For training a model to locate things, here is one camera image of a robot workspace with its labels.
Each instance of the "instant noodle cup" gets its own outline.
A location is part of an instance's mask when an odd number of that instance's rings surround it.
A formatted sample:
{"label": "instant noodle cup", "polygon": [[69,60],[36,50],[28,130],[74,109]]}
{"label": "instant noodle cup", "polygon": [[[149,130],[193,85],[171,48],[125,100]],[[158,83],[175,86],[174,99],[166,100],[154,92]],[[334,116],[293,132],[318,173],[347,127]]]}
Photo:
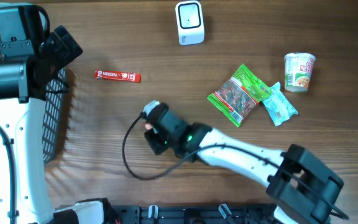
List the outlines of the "instant noodle cup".
{"label": "instant noodle cup", "polygon": [[309,53],[289,53],[285,61],[285,87],[287,91],[301,93],[308,91],[311,72],[316,57]]}

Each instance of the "wooden table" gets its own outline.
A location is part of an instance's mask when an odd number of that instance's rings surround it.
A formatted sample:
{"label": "wooden table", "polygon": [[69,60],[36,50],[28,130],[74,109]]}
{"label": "wooden table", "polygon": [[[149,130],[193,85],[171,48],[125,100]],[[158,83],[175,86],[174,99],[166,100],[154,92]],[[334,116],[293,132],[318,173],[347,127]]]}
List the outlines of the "wooden table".
{"label": "wooden table", "polygon": [[[358,2],[202,1],[205,41],[178,43],[176,1],[42,4],[52,27],[63,24],[84,50],[68,66],[56,159],[45,167],[54,207],[107,197],[115,205],[271,202],[254,181],[199,162],[160,180],[141,182],[125,170],[125,132],[150,100],[252,144],[287,150],[301,144],[345,181],[337,205],[358,223]],[[206,96],[246,64],[267,85],[283,84],[283,57],[316,56],[310,90],[285,92],[299,111],[275,127],[263,106],[240,128]],[[95,69],[137,72],[142,83],[95,80]],[[155,156],[137,125],[127,142],[136,172],[163,171],[177,159]],[[333,218],[333,223],[342,223]]]}

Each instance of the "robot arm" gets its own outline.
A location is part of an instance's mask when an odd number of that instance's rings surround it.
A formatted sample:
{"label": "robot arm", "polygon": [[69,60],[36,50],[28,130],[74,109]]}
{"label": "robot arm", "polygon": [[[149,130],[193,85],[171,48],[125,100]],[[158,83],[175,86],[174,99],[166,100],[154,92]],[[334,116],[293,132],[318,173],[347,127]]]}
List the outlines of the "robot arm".
{"label": "robot arm", "polygon": [[[145,137],[156,155],[168,148],[178,157],[198,151],[192,161],[200,159],[255,180],[276,201],[274,215],[282,223],[327,223],[333,208],[340,211],[333,204],[344,185],[342,179],[303,147],[291,145],[284,152],[253,146],[205,124],[190,125],[158,101],[145,106],[142,116],[154,127]],[[290,181],[300,172],[304,173],[301,183],[294,187]]]}

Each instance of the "wooden surface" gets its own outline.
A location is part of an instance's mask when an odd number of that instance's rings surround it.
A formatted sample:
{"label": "wooden surface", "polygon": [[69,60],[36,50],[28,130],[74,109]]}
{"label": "wooden surface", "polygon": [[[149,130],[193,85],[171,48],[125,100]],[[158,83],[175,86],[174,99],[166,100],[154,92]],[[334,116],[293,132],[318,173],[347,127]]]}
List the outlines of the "wooden surface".
{"label": "wooden surface", "polygon": [[[202,1],[205,41],[178,43],[175,1],[42,4],[52,27],[63,24],[84,50],[68,66],[56,159],[46,165],[54,207],[107,197],[115,205],[270,202],[254,181],[199,162],[160,180],[140,182],[121,159],[124,134],[150,100],[168,103],[243,141],[311,150],[345,181],[337,205],[358,223],[358,1]],[[246,64],[267,85],[283,84],[283,57],[316,56],[310,90],[285,92],[298,116],[275,127],[263,106],[236,128],[206,96]],[[142,83],[95,80],[95,69],[137,72]],[[136,172],[156,174],[177,160],[153,155],[135,127],[127,157]],[[333,218],[333,223],[342,223]]]}

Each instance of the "white electronic device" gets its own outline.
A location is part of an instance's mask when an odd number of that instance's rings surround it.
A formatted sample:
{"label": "white electronic device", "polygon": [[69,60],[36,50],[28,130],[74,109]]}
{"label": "white electronic device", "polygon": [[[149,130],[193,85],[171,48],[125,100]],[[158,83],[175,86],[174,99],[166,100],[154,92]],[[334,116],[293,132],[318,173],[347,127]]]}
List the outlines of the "white electronic device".
{"label": "white electronic device", "polygon": [[175,11],[179,44],[199,44],[204,41],[204,19],[201,4],[198,1],[179,2]]}

